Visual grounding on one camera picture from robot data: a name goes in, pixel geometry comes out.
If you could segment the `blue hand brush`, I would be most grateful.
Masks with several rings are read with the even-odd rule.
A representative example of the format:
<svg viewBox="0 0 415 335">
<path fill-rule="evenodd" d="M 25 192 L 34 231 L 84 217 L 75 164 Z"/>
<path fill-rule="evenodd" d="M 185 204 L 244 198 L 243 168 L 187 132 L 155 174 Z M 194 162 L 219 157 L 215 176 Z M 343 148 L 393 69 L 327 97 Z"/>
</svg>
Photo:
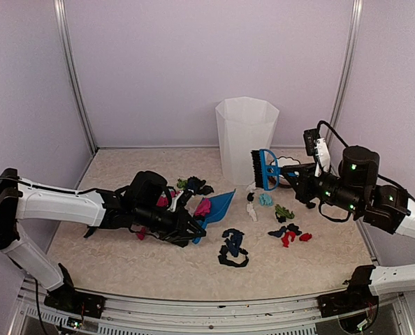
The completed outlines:
<svg viewBox="0 0 415 335">
<path fill-rule="evenodd" d="M 277 159 L 275 153 L 269 149 L 257 149 L 251 151 L 252 165 L 254 169 L 254 182 L 257 188 L 262 188 L 265 191 L 273 191 L 279 188 L 278 181 L 274 186 L 268 183 L 268 177 L 274 176 L 278 178 L 281 174 L 278 165 L 270 165 L 272 159 Z"/>
</svg>

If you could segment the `blue plastic dustpan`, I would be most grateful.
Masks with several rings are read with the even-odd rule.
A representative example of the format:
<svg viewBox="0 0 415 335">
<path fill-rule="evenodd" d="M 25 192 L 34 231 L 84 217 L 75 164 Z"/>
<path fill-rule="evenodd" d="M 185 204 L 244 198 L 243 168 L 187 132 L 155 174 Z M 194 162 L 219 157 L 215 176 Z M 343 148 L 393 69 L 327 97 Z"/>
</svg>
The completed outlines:
<svg viewBox="0 0 415 335">
<path fill-rule="evenodd" d="M 196 220 L 205 220 L 205 222 L 207 223 L 207 226 L 210 223 L 220 222 L 227 214 L 234 195 L 235 195 L 235 191 L 231 191 L 228 193 L 222 193 L 222 194 L 207 198 L 211 201 L 211 205 L 212 205 L 211 212 L 207 214 L 205 217 L 194 216 L 194 218 Z"/>
</svg>

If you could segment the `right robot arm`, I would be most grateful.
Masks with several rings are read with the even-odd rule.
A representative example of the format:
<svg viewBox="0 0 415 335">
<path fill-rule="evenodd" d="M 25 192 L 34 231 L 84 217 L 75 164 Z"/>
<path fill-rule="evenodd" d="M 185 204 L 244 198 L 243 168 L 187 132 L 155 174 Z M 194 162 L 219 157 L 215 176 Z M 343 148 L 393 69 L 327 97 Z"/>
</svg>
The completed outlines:
<svg viewBox="0 0 415 335">
<path fill-rule="evenodd" d="M 318 199 L 345 210 L 357 221 L 389 234 L 415 239 L 415 200 L 402 187 L 379 185 L 379 154 L 360 146 L 346 147 L 338 175 L 316 174 L 313 163 L 285 165 L 279 169 L 296 193 L 307 204 Z M 370 295 L 415 290 L 415 264 L 396 267 L 359 266 L 341 295 L 343 306 L 357 309 Z"/>
</svg>

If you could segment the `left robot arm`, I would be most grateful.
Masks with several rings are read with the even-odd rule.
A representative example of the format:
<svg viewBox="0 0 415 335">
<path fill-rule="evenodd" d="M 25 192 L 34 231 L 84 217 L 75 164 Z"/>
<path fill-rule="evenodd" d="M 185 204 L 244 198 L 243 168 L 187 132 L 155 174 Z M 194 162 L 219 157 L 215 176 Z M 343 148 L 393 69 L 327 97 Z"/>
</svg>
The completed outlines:
<svg viewBox="0 0 415 335">
<path fill-rule="evenodd" d="M 139 225 L 149 236 L 184 248 L 206 231 L 187 211 L 186 203 L 205 182 L 172 196 L 168 182 L 153 171 L 138 172 L 116 191 L 54 188 L 21 178 L 8 168 L 0 176 L 0 251 L 32 275 L 66 310 L 77 309 L 82 296 L 67 269 L 48 259 L 19 225 L 25 219 L 81 223 L 91 235 L 97 229 L 130 230 Z"/>
</svg>

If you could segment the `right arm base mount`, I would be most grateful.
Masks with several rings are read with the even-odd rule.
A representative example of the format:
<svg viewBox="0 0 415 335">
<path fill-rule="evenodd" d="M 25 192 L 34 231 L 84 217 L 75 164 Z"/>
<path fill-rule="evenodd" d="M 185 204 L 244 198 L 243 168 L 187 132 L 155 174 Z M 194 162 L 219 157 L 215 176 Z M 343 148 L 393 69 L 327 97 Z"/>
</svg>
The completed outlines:
<svg viewBox="0 0 415 335">
<path fill-rule="evenodd" d="M 373 295 L 369 288 L 372 283 L 370 276 L 375 268 L 374 265 L 359 266 L 354 270 L 345 290 L 318 296 L 321 317 L 328 318 L 377 306 L 379 297 Z"/>
</svg>

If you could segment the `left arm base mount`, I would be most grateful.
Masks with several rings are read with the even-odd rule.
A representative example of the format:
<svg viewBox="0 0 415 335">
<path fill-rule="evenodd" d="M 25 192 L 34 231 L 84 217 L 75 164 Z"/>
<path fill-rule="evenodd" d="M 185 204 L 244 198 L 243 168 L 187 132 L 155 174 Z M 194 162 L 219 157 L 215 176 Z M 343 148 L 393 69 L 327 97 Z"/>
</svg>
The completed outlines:
<svg viewBox="0 0 415 335">
<path fill-rule="evenodd" d="M 100 319 L 105 297 L 76 290 L 68 270 L 61 263 L 58 266 L 62 275 L 61 283 L 58 288 L 47 290 L 44 304 L 60 311 L 78 314 L 82 318 Z"/>
</svg>

